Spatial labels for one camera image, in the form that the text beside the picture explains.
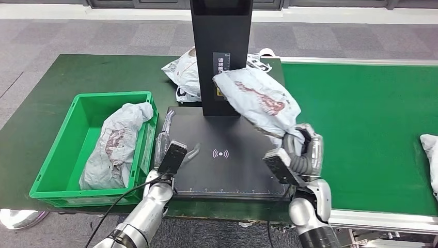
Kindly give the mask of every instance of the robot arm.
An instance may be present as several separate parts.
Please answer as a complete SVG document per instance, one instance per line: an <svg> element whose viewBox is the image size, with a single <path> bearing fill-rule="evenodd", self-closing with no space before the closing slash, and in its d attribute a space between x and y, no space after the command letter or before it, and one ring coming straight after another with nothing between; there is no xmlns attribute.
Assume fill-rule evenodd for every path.
<svg viewBox="0 0 438 248"><path fill-rule="evenodd" d="M289 205L289 216L296 226L303 248L340 248L328 220L331 211L329 184L319 177L322 159L322 137L310 125L297 126L306 137L306 152L297 156L290 136L284 147L269 151L264 160L280 183L296 186ZM95 248L144 248L149 245L162 218L167 203L174 194L173 176L187 154L186 145L172 141L156 170L149 172L143 200Z"/></svg>
<svg viewBox="0 0 438 248"><path fill-rule="evenodd" d="M306 141L300 156L294 151L294 137L287 134L283 147L263 158L280 183L296 187L289 204L289 216L296 226L303 248L340 248L328 223L332 209L329 184L320 177L323 140L309 124L297 125Z"/></svg>
<svg viewBox="0 0 438 248"><path fill-rule="evenodd" d="M145 248L167 213L167 203L174 194L173 176L187 154L186 145L172 141L160 167L151 170L146 178L148 184L143 200L129 216L94 248Z"/></svg>
<svg viewBox="0 0 438 248"><path fill-rule="evenodd" d="M289 216L296 226L303 248L341 248L328 220L331 193L324 179L316 179L304 189L297 189L289 204Z"/></svg>

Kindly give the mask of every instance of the green bin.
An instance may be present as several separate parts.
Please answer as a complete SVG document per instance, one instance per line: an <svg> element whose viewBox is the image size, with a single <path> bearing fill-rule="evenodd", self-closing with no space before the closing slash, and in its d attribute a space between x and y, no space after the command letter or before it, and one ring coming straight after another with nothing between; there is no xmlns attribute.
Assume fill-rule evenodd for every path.
<svg viewBox="0 0 438 248"><path fill-rule="evenodd" d="M149 102L154 115L143 123L135 146L127 188L80 190L79 178L96 146L103 122L125 103ZM77 95L47 155L30 197L58 208L111 205L120 195L143 183L149 172L158 111L149 91ZM142 189L126 195L118 205L137 204Z"/></svg>

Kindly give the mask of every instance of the white plastic bag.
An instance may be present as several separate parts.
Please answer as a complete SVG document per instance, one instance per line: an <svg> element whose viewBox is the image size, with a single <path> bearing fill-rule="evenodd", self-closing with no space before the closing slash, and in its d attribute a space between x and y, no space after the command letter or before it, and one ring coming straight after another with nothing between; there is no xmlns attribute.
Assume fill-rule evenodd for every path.
<svg viewBox="0 0 438 248"><path fill-rule="evenodd" d="M430 184L433 195L438 200L438 136L423 134L420 141L430 164Z"/></svg>
<svg viewBox="0 0 438 248"><path fill-rule="evenodd" d="M257 68L264 72L271 71L269 64L260 62L259 54L248 54L246 66ZM199 86L198 63L196 50L192 47L177 60L170 62L161 70L178 85L175 93L177 102L200 102L201 88Z"/></svg>
<svg viewBox="0 0 438 248"><path fill-rule="evenodd" d="M186 94L201 98L195 47L161 70Z"/></svg>
<svg viewBox="0 0 438 248"><path fill-rule="evenodd" d="M177 92L175 92L175 97L177 98L177 102L200 102L201 97L192 96L181 89L181 87L177 88Z"/></svg>
<svg viewBox="0 0 438 248"><path fill-rule="evenodd" d="M151 104L127 103L103 122L99 139L79 179L81 190L128 186L138 132L152 116Z"/></svg>
<svg viewBox="0 0 438 248"><path fill-rule="evenodd" d="M285 133L304 137L296 131L296 117L301 112L291 94L275 79L255 68L224 71L213 77L231 106L277 147Z"/></svg>

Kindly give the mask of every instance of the cable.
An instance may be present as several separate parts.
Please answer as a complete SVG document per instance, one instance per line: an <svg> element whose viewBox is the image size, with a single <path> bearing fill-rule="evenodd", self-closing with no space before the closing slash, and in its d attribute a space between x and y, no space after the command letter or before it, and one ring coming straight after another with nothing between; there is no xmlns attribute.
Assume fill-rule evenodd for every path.
<svg viewBox="0 0 438 248"><path fill-rule="evenodd" d="M89 245L90 245L90 243L91 243L91 241L93 240L93 238L94 238L94 236L96 235L96 233L97 233L97 230L99 230L99 227L100 227L100 225L102 225L102 223L103 223L103 221L104 221L104 219L108 216L108 214L110 213L110 211L111 211L111 209L120 201L120 200L122 200L127 194L129 194L129 193L131 193L131 192L133 192L134 190L138 190L139 188L141 188L141 187L144 187L144 186L146 186L146 185L148 185L148 184L150 184L150 183L154 183L154 182L156 182L156 181L158 181L160 179L160 177L159 178L157 178L157 179L154 179L154 180L152 180L152 181L150 181L150 182L145 182L145 183L142 183L142 184L140 184L140 185L138 185L138 186L136 186L136 187L134 187L134 188L132 188L132 189L130 189L130 190L128 190L128 191L126 191L125 193L123 193L109 208L108 208L108 210L106 211L106 213L103 215L103 217L102 217L102 219L100 220L100 222L99 222L99 224L96 226L96 228L95 228L95 230L93 231L93 233L91 234L91 237L88 239L88 242L87 242L87 244L85 245L85 248L87 248Z"/></svg>
<svg viewBox="0 0 438 248"><path fill-rule="evenodd" d="M272 239L271 239L271 229L270 229L270 222L271 222L271 214L272 214L272 208L278 206L287 196L287 194L289 194L290 188L292 187L291 184L289 184L289 187L286 189L284 195L280 198L280 200L278 200L274 206L272 206L271 208L269 208L269 215L268 215L268 222L266 224L266 228L268 229L268 238L269 238L269 244L271 244L271 248L274 248L274 245L272 244Z"/></svg>

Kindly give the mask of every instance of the black scanning platform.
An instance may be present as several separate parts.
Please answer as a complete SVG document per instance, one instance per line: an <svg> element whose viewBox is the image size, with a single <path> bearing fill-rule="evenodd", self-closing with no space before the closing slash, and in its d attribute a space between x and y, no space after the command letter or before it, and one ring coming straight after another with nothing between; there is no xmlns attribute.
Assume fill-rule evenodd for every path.
<svg viewBox="0 0 438 248"><path fill-rule="evenodd" d="M262 161L274 146L243 117L204 116L202 107L170 107L170 138L199 153L175 175L174 197L272 200L287 186Z"/></svg>

